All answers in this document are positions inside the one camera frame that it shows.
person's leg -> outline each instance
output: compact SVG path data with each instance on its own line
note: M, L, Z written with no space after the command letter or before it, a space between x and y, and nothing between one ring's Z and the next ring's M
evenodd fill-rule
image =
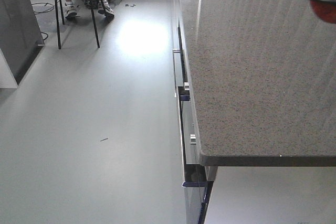
M100 14L105 14L105 16L109 16L109 17L114 17L114 12L112 10L112 8L109 5L109 2L107 0L103 0L103 5L105 7L105 11L104 8L99 0L98 3L98 13Z
M72 0L65 0L65 18L74 18L77 15L75 5Z

black cable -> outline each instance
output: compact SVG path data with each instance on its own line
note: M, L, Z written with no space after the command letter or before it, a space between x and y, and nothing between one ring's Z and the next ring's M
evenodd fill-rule
M41 13L48 13L48 12L51 12L52 10L55 9L55 6L53 4L51 4L51 3L42 2L42 3L33 3L31 5L33 6L33 5L41 5L41 4L44 4L44 6L50 5L51 7L49 9L46 9L46 10L42 11L42 12L34 11L35 15L41 14Z
M47 33L43 32L43 31L41 32L41 34L44 34L44 35L46 35L46 37L45 37L45 38L42 38L42 39L43 39L43 41L44 41L44 40L46 40L46 39L49 37L49 35L48 35Z

sneaker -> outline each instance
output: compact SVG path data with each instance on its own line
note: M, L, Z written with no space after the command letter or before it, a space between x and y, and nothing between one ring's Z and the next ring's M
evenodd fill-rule
M74 5L65 6L65 18L74 18L77 15L77 11Z
M99 14L105 14L105 16L108 16L108 17L114 17L114 11L109 6L109 4L104 3L104 7L105 7L105 11L104 11L104 8L103 8L101 2L99 2L98 3L98 13Z

granite countertop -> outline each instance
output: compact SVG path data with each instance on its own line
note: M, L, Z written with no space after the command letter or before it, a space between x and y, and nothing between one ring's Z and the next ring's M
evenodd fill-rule
M308 0L180 0L200 163L336 166L336 25Z

floor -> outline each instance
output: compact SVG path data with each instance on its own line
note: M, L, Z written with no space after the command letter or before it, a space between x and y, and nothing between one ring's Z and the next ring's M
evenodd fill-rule
M99 49L75 3L62 49L44 18L45 47L0 89L0 223L185 223L172 1L112 1L113 21L96 13Z

